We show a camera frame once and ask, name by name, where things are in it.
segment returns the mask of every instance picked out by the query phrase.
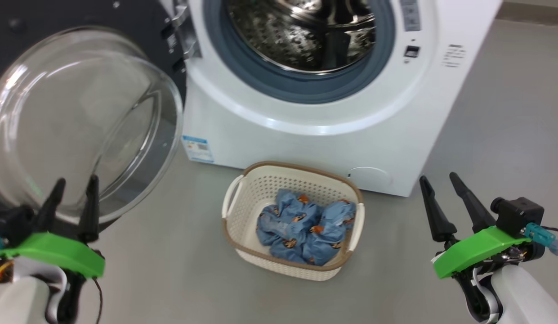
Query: blue and white sticker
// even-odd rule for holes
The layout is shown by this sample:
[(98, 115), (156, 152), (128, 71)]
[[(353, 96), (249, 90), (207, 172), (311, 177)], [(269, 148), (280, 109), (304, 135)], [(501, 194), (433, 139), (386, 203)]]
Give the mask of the blue and white sticker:
[(183, 144), (190, 160), (206, 163), (215, 162), (213, 152), (211, 152), (211, 147), (206, 139), (183, 135)]

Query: blue cloth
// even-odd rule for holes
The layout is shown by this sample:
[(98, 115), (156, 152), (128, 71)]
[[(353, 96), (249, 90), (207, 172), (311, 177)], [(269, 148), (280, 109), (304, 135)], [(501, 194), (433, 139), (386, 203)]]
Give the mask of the blue cloth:
[(339, 252), (353, 227), (356, 205), (349, 201), (323, 209), (303, 193), (280, 189), (276, 202), (260, 213), (256, 233), (277, 258), (322, 266)]

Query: white plastic basket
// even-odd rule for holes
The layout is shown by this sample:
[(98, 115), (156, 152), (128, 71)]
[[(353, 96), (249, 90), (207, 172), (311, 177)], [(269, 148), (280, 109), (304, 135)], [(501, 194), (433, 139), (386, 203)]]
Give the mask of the white plastic basket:
[[(310, 201), (326, 207), (339, 199), (357, 204), (355, 224), (340, 252), (324, 266), (275, 258), (255, 232), (262, 209), (275, 203), (279, 189), (305, 193)], [(227, 240), (247, 262), (302, 279), (324, 281), (334, 277), (355, 250), (363, 224), (365, 205), (357, 187), (347, 179), (321, 170), (279, 162), (261, 162), (247, 168), (227, 189), (223, 200), (223, 229)]]

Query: washing machine door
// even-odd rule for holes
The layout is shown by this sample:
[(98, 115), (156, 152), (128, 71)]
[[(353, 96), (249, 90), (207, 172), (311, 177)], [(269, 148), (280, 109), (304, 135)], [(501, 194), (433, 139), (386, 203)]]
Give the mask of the washing machine door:
[(0, 209), (67, 186), (73, 236), (91, 174), (100, 228), (139, 203), (178, 146), (183, 48), (155, 0), (0, 0)]

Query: floor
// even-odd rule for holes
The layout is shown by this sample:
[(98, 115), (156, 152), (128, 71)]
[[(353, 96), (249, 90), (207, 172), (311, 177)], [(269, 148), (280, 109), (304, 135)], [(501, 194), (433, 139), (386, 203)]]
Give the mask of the floor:
[[(425, 174), (458, 238), (471, 223), (449, 182), (456, 171), (485, 205), (528, 197), (558, 227), (558, 28), (497, 21), (460, 93)], [(102, 233), (102, 324), (313, 322), (471, 324), (454, 280), (437, 279), (420, 189), (365, 193), (359, 247), (316, 283), (244, 262), (221, 230), (221, 203), (239, 170), (189, 162), (183, 150), (137, 208)], [(558, 301), (558, 256), (525, 264)], [(86, 283), (80, 324), (98, 293)]]

